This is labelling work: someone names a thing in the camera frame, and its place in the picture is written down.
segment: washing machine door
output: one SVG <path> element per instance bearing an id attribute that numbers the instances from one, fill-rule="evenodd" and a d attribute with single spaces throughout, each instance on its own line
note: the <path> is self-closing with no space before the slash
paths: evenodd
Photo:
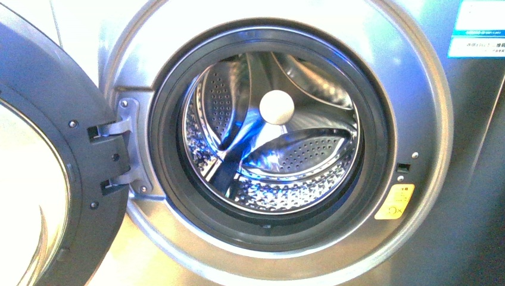
<path id="1" fill-rule="evenodd" d="M 2 283 L 83 285 L 124 217 L 125 135 L 107 136 L 116 116 L 80 67 L 1 5 L 0 50 Z"/>

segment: silver washing machine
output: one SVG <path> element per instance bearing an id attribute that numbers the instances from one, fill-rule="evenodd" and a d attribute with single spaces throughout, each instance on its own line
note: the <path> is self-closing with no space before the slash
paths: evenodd
<path id="1" fill-rule="evenodd" d="M 86 284 L 125 212 L 208 285 L 503 284 L 503 13 L 6 1 L 14 284 Z"/>

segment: label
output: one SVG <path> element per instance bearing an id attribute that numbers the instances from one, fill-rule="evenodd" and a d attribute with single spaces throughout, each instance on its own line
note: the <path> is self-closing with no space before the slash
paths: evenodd
<path id="1" fill-rule="evenodd" d="M 413 184 L 396 184 L 391 187 L 375 219 L 399 219 L 414 193 Z"/>
<path id="2" fill-rule="evenodd" d="M 463 0 L 448 57 L 505 57 L 505 0 Z"/>

